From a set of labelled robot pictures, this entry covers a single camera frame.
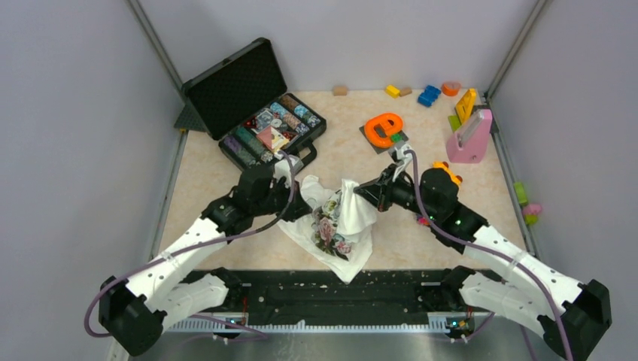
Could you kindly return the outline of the white printed t-shirt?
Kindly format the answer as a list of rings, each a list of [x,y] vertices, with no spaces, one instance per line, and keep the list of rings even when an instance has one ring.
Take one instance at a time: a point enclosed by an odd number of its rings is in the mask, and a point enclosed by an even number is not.
[[[345,284],[355,279],[371,257],[372,227],[378,220],[377,209],[354,192],[358,186],[354,180],[343,179],[338,190],[331,190],[309,175],[302,180],[300,193],[311,213],[278,223],[284,234]]]

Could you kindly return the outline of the colourful beaded brooch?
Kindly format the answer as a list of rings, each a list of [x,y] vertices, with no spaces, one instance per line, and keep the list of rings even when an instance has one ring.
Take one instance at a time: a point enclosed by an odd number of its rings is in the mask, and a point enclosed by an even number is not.
[[[418,215],[416,217],[417,222],[422,225],[422,226],[429,226],[430,225],[430,221],[428,218],[423,217],[422,215]]]

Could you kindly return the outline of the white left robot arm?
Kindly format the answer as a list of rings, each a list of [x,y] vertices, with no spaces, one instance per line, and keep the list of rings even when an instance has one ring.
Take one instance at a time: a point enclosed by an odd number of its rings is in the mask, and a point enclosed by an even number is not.
[[[290,160],[258,165],[242,172],[238,184],[212,201],[190,228],[163,253],[118,278],[111,276],[91,303],[98,322],[131,356],[150,350],[176,323],[209,308],[238,307],[241,290],[209,272],[189,284],[184,279],[204,259],[237,238],[256,235],[256,217],[274,214],[267,223],[297,220],[311,209],[300,195]]]

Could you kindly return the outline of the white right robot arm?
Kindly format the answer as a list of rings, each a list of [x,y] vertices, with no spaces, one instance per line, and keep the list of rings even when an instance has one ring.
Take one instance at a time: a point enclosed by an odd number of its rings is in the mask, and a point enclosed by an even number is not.
[[[424,215],[436,239],[500,276],[458,266],[443,281],[441,299],[451,310],[482,308],[536,333],[565,360],[586,360],[612,324],[609,289],[564,275],[512,243],[483,216],[458,200],[460,178],[429,168],[415,184],[395,165],[359,185],[355,193],[386,211],[399,205]]]

